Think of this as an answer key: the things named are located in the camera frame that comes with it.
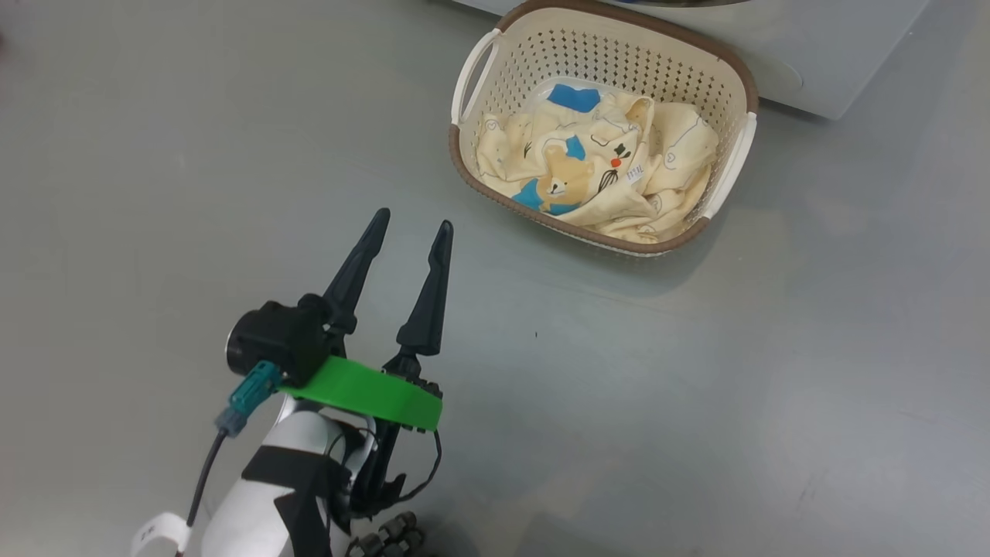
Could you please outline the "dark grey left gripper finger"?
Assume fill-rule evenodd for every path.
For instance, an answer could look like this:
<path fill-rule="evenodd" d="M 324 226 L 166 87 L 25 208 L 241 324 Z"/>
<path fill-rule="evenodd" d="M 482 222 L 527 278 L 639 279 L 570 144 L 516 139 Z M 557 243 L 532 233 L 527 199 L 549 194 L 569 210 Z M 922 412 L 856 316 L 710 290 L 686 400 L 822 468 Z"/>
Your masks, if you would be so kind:
<path fill-rule="evenodd" d="M 386 207 L 374 213 L 374 218 L 368 223 L 360 240 L 353 246 L 326 288 L 323 299 L 328 314 L 325 329 L 329 335 L 349 335 L 356 331 L 357 303 L 372 261 L 381 253 L 390 218 L 391 211 Z"/>
<path fill-rule="evenodd" d="M 443 220 L 428 254 L 430 272 L 406 324 L 398 331 L 399 352 L 383 367 L 386 374 L 418 380 L 422 372 L 418 357 L 432 357 L 441 352 L 453 235 L 452 222 Z"/>

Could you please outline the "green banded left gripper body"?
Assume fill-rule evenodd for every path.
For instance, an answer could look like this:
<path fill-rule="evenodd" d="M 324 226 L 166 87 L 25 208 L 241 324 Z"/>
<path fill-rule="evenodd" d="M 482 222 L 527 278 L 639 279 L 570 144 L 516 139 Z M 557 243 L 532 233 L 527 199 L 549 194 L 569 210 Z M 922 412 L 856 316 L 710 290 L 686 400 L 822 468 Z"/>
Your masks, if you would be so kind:
<path fill-rule="evenodd" d="M 297 401 L 316 403 L 363 415 L 371 419 L 372 447 L 351 483 L 350 514 L 371 518 L 397 504 L 417 497 L 435 479 L 442 462 L 438 431 L 442 413 L 442 391 L 438 384 L 418 377 L 405 380 L 371 369 L 345 357 L 329 357 L 305 387 L 282 385 L 280 391 Z M 387 480 L 398 434 L 404 430 L 430 432 L 435 442 L 435 461 L 425 482 L 403 491 L 403 473 Z"/>

